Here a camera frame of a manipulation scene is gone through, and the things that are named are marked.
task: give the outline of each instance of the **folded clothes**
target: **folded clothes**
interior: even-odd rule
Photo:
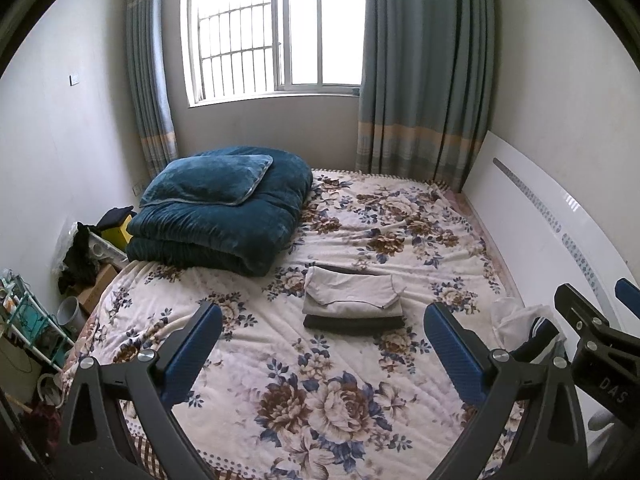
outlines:
[[[341,319],[402,317],[402,291],[404,285],[397,277],[309,267],[302,312]]]
[[[309,267],[302,312],[306,328],[348,335],[368,335],[404,326],[394,276],[363,274],[337,267]]]

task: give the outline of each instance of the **wall outlet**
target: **wall outlet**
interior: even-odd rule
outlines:
[[[145,185],[142,182],[137,182],[133,187],[133,195],[140,196],[145,192]]]

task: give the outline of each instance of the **white container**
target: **white container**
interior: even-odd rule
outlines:
[[[120,271],[129,265],[127,255],[119,248],[100,238],[97,234],[89,232],[89,252],[100,262],[107,262]]]
[[[60,325],[72,332],[76,337],[86,323],[84,312],[80,309],[80,303],[78,303],[78,298],[75,296],[69,296],[60,303],[56,318]]]

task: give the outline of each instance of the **window sill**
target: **window sill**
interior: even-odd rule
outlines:
[[[215,100],[207,100],[207,101],[199,101],[195,104],[190,104],[189,108],[198,108],[200,106],[209,106],[209,105],[217,105],[222,103],[233,103],[236,101],[252,101],[254,99],[270,99],[277,97],[355,97],[356,99],[359,96],[354,94],[345,94],[345,93],[330,93],[330,92],[304,92],[304,93],[296,93],[296,92],[270,92],[268,94],[255,94],[255,95],[243,95],[237,97],[225,97],[222,99]]]

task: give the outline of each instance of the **blue curtain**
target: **blue curtain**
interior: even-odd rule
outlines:
[[[486,134],[494,0],[367,0],[356,168],[459,190]]]
[[[154,178],[178,158],[162,59],[162,0],[127,0],[127,62],[138,132]]]

